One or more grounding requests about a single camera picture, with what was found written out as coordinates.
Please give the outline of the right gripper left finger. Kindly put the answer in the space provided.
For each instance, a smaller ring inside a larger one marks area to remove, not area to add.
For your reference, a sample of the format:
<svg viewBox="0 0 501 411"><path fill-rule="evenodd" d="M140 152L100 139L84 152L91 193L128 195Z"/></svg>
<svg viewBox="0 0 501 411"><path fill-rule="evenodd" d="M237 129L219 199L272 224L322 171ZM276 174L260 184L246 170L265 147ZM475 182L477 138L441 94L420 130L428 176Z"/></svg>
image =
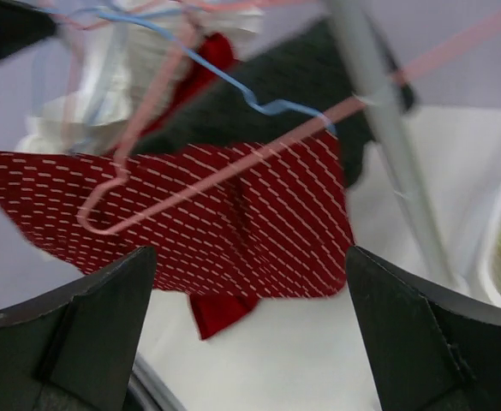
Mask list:
<svg viewBox="0 0 501 411"><path fill-rule="evenodd" d="M128 382L156 266L139 247L0 309L0 410L139 410Z"/></svg>

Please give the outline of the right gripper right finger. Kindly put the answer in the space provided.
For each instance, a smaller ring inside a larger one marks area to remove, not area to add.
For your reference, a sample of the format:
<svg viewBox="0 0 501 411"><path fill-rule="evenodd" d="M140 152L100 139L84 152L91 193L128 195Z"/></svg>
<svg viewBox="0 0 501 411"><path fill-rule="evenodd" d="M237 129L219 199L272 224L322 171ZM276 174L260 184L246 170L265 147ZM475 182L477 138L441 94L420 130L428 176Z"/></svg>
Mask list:
<svg viewBox="0 0 501 411"><path fill-rule="evenodd" d="M349 292L383 410L501 410L501 308L361 247Z"/></svg>

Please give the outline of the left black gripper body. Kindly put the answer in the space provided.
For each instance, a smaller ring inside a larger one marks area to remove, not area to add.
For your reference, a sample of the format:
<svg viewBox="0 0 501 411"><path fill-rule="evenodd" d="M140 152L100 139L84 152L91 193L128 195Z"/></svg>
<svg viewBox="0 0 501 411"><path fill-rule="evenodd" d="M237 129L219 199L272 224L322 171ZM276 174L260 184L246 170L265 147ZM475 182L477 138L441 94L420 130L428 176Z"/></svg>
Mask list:
<svg viewBox="0 0 501 411"><path fill-rule="evenodd" d="M0 1L0 61L56 33L48 13L28 3Z"/></svg>

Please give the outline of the white skirt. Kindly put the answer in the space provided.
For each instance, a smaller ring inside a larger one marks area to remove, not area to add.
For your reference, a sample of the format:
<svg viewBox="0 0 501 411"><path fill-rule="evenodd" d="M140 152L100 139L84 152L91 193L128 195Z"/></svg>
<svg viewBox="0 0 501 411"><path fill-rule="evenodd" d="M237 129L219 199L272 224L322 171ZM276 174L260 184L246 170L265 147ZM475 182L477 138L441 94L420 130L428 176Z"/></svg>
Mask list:
<svg viewBox="0 0 501 411"><path fill-rule="evenodd" d="M206 36L220 33L240 50L261 29L264 13L249 5L233 11L190 10L188 1L112 1L105 11L143 13L149 20L197 49ZM149 28L112 23L86 40L75 67L82 71L66 94L44 101L47 49L33 60L33 111L19 152L100 155L120 138L148 87L169 57L170 42Z"/></svg>

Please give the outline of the red polka dot skirt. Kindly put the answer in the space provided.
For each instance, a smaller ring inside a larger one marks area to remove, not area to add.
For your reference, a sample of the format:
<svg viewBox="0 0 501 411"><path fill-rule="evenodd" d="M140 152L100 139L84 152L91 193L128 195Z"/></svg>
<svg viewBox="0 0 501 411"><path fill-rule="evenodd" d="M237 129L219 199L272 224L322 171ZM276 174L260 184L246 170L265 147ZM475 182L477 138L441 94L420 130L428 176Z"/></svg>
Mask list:
<svg viewBox="0 0 501 411"><path fill-rule="evenodd" d="M198 295L315 298L345 283L353 237L337 139L325 132L115 235L106 230L253 150L190 146L129 159L129 179L82 228L77 211L111 179L105 157L0 152L0 207L35 247L95 272L137 247L157 252L154 285Z"/></svg>

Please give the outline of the plain red skirt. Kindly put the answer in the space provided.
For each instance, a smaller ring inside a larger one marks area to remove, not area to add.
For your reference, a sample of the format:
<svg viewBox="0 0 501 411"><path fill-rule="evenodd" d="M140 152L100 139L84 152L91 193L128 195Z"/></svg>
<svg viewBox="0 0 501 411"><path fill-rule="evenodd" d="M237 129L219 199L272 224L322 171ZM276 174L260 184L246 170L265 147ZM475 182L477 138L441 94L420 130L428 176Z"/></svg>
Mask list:
<svg viewBox="0 0 501 411"><path fill-rule="evenodd" d="M201 57L221 69L229 69L236 62L230 41L221 33L206 36L197 48ZM157 126L170 120L182 106L209 87L217 76L198 63L189 64L188 72L175 87L173 102L156 121ZM250 314L259 304L259 298L231 295L190 295L188 297L200 338L206 340L229 328Z"/></svg>

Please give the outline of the blue hanger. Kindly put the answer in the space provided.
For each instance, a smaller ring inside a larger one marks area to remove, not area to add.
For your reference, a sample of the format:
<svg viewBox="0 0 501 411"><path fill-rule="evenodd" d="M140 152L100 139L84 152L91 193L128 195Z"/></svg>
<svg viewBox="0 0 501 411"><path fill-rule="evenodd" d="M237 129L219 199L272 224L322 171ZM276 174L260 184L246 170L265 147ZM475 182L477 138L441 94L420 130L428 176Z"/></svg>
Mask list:
<svg viewBox="0 0 501 411"><path fill-rule="evenodd" d="M306 105L297 104L285 99L276 99L267 104L259 104L255 93L242 84L240 81L236 80L231 75L225 73L223 70L210 63L204 57L199 57L196 51L191 51L186 45L182 45L182 41L177 38L171 31L166 28L160 27L152 20L164 19L166 17L182 15L186 11L202 11L203 8L199 6L188 6L183 8L182 6L176 6L175 8L160 9L158 11L145 12L145 13L129 13L126 9L121 9L114 6L112 1L103 1L103 4L98 6L91 6L77 9L68 14L69 18L73 18L76 15L82 14L94 14L98 18L109 22L121 22L134 24L136 26L151 29L152 31L158 33L160 36L173 42L174 44L181 47L183 53L187 55L195 63L198 63L201 67L209 69L212 73L217 75L220 79L227 81L231 86L236 88L242 95L245 103L253 110L259 112L265 116L278 116L287 111L294 111L298 113L305 114L310 117L318 117L322 123L324 123L324 128L334 135L337 134L335 126L331 120L329 120L326 115L322 112L315 110L312 107Z"/></svg>

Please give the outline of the dark grey dotted skirt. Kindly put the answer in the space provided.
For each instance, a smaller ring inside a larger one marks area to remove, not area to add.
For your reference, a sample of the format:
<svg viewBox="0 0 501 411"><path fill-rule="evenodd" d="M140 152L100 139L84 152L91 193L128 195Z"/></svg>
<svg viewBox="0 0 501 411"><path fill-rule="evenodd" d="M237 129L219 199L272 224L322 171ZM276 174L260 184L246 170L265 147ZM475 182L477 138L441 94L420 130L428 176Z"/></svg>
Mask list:
<svg viewBox="0 0 501 411"><path fill-rule="evenodd" d="M354 90L327 20L318 20L296 36L238 63L230 74L251 88L261 103L283 98L321 112ZM216 80L177 109L158 130L146 133L132 152L171 154L187 145L265 144L307 119L294 111L262 115L251 109L233 86ZM338 122L336 130L345 181L351 186L361 175L365 146L375 136L363 113Z"/></svg>

